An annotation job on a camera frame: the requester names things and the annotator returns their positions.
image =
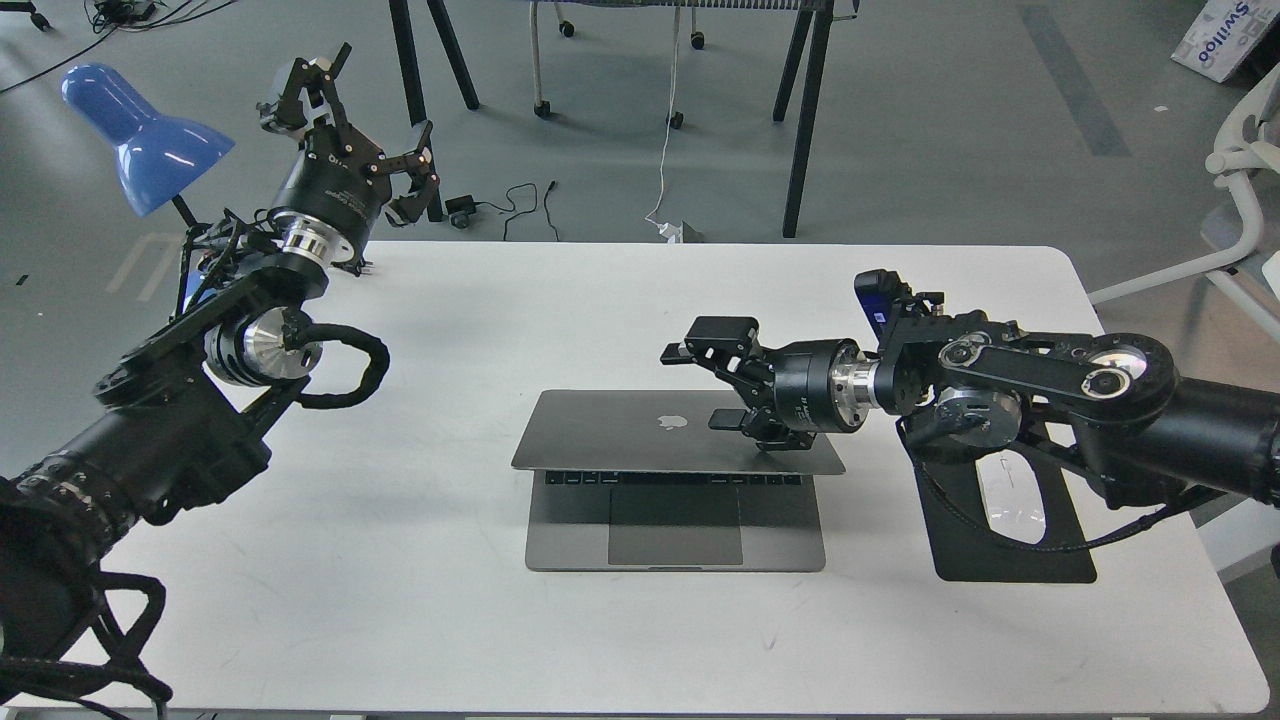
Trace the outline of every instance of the computer mouse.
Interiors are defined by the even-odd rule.
[[[1044,502],[1027,459],[1004,450],[978,460],[978,487],[991,529],[1012,539],[1044,538]]]

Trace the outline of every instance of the laptop keyboard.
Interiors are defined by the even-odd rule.
[[[762,475],[728,473],[636,473],[636,471],[590,471],[590,470],[545,470],[544,482],[549,486],[591,486],[591,484],[634,484],[634,486],[801,486],[809,475]]]

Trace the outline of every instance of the lamp shade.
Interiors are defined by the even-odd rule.
[[[173,200],[236,145],[195,120],[161,115],[120,73],[99,63],[67,72],[63,100],[115,146],[120,187],[140,217]]]

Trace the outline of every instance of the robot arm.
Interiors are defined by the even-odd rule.
[[[390,356],[376,337],[312,323],[302,311],[324,293],[335,260],[357,272],[364,265],[384,206],[398,202],[398,218],[415,220],[417,204],[425,206],[436,187],[422,151],[429,126],[420,128],[417,149],[387,159],[347,122],[333,79],[348,53],[344,45],[332,65],[294,60],[276,100],[260,110],[265,128],[300,141],[266,218],[247,224],[228,210],[219,223],[193,224],[184,258],[205,252],[198,283],[166,327],[97,383],[104,416],[17,478],[0,478],[0,702],[26,692],[84,703],[81,696],[125,682],[163,708],[172,691],[146,671],[140,652],[160,618],[164,588],[151,578],[104,573],[101,559],[140,520],[163,525],[180,510],[227,500],[262,473],[271,456],[262,438],[293,404],[349,407],[387,373]],[[392,200],[389,176],[397,172],[408,173],[413,188]],[[353,391],[307,395],[328,341],[356,347],[369,364]],[[206,368],[264,392],[237,410]],[[128,630],[106,602],[115,589],[147,598]],[[58,661],[88,629],[110,660]]]
[[[815,433],[854,432],[879,409],[901,416],[915,457],[1034,452],[1085,477],[1112,509],[1180,505],[1188,486],[1280,506],[1280,395],[1181,378],[1148,337],[1027,333],[982,311],[945,315],[941,293],[913,293],[887,270],[854,286],[876,352],[847,338],[771,350],[754,318],[698,318],[662,361],[733,386],[746,409],[717,411],[710,425],[762,450],[808,448]],[[1076,445],[1038,434],[1043,423],[1070,425]]]

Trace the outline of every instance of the laptop trackpad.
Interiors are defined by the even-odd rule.
[[[609,565],[741,565],[737,488],[622,486],[609,492]]]

